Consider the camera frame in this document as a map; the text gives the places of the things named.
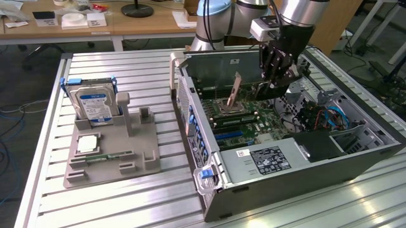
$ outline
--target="circuit board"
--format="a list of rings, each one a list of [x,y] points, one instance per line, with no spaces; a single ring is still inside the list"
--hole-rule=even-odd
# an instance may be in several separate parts
[[[239,101],[238,112],[233,113],[233,111],[222,110],[219,104],[225,102],[225,99],[203,100],[202,102],[221,150],[277,141],[290,134],[269,101]]]

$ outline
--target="paper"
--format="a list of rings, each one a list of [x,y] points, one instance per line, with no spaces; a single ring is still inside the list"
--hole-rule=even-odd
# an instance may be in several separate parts
[[[10,4],[12,4],[19,10],[22,10],[23,7],[23,3],[18,2],[18,1],[7,1]]]
[[[174,16],[174,19],[175,19],[175,22],[177,22],[177,25],[179,28],[191,29],[191,28],[197,27],[197,25],[198,25],[197,22],[189,22],[186,20],[185,12],[173,11],[173,16]]]
[[[6,23],[6,26],[10,27],[10,28],[20,27],[23,25],[28,25],[27,21],[18,22],[18,23]]]

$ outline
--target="metal slotted surface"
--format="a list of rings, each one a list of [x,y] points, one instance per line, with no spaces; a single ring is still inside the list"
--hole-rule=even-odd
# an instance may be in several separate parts
[[[151,106],[163,172],[141,178],[66,189],[63,174],[74,130],[75,111],[68,98],[54,88],[48,140],[38,170],[31,171],[16,227],[161,227],[269,228],[373,227],[406,224],[406,153],[380,162],[356,180],[235,215],[203,222],[203,211],[189,169],[169,89],[173,50],[75,54],[62,61],[59,77],[112,75],[119,91],[130,92],[130,111]],[[337,77],[405,135],[405,122],[354,84],[319,52],[311,52]],[[311,67],[311,77],[323,89],[333,84]]]

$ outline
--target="hard drive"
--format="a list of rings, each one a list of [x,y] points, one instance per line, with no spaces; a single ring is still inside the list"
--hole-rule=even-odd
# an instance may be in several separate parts
[[[112,124],[112,117],[120,115],[115,102],[116,79],[70,79],[62,88],[72,102],[79,120],[88,119],[91,126]]]

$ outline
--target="floor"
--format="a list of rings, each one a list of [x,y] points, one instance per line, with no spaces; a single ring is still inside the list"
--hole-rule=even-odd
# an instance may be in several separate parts
[[[365,15],[354,17],[349,29],[354,31]],[[372,29],[378,24],[374,20],[369,25],[362,37],[368,37]],[[376,53],[368,53],[362,57],[366,61],[376,60],[384,64],[388,70],[393,69],[393,66],[386,62],[392,55],[396,53],[401,45],[406,40],[406,34],[401,33],[392,27],[388,27],[385,33],[380,37],[376,43]],[[139,40],[137,42],[127,42],[125,50],[143,49],[162,49],[162,48],[182,48],[185,45],[190,45],[193,38],[173,38],[173,39],[151,39]],[[90,48],[87,43],[72,43],[62,44],[62,48],[66,52],[79,53],[79,52],[103,52],[112,51],[114,47],[111,42],[100,41],[95,42],[96,46]],[[362,40],[356,44],[356,48],[362,44]],[[31,61],[34,69],[31,71],[24,71],[22,69],[20,62],[24,56],[32,51],[38,45],[28,45],[28,50],[22,52],[18,46],[2,46],[0,52],[7,48],[7,50],[0,54],[0,107],[12,104],[26,104],[36,100],[47,99],[51,95],[51,87],[54,84],[55,74],[59,65],[60,54],[56,50],[47,50],[42,55]],[[330,55],[333,61],[348,70],[362,62],[352,57],[349,57],[342,52],[334,52]],[[365,78],[373,78],[374,74],[369,72],[369,66],[361,67],[352,71],[354,75],[362,76]],[[402,68],[400,75],[405,75],[406,68]],[[27,111],[40,110],[47,106],[47,103],[40,103],[32,105]],[[6,110],[14,109],[15,106],[7,107]],[[14,113],[7,115],[8,117],[20,118],[22,113]],[[19,172],[22,174],[19,190],[12,196],[12,199],[0,204],[0,228],[14,227],[15,218],[19,210],[22,195],[24,191],[26,180],[28,177],[32,157],[35,154],[40,128],[43,124],[44,112],[35,114],[26,114],[26,127],[15,138],[6,142],[8,150],[12,154],[14,160]],[[15,120],[0,118],[0,132],[3,129],[8,129],[12,126]],[[4,162],[0,163],[0,171],[4,169]],[[16,172],[10,168],[3,176],[0,176],[0,201],[7,195],[14,191],[18,183]]]

